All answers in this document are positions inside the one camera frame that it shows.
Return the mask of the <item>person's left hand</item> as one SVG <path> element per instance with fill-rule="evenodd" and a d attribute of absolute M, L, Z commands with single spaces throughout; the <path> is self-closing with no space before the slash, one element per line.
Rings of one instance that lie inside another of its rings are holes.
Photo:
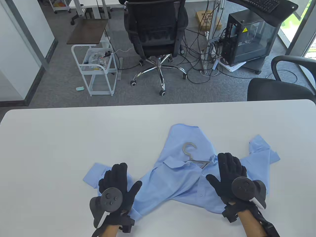
<path fill-rule="evenodd" d="M 139 192 L 142 182 L 135 182 L 130 190 L 127 190 L 127 164 L 120 163 L 113 165 L 111 170 L 106 171 L 104 178 L 98 182 L 99 192 L 102 194 L 108 188 L 117 188 L 121 191 L 123 201 L 118 210 L 106 217 L 105 223 L 109 225 L 123 225 L 127 221 L 135 196 Z"/>

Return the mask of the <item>person's right hand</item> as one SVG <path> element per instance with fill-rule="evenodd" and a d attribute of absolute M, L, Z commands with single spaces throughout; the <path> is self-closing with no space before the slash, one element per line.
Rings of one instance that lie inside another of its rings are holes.
<path fill-rule="evenodd" d="M 239 177 L 247 177 L 247 170 L 237 157 L 230 153 L 218 154 L 220 180 L 214 175 L 206 175 L 206 180 L 215 189 L 224 204 L 234 202 L 237 198 L 232 192 L 232 182 Z"/>

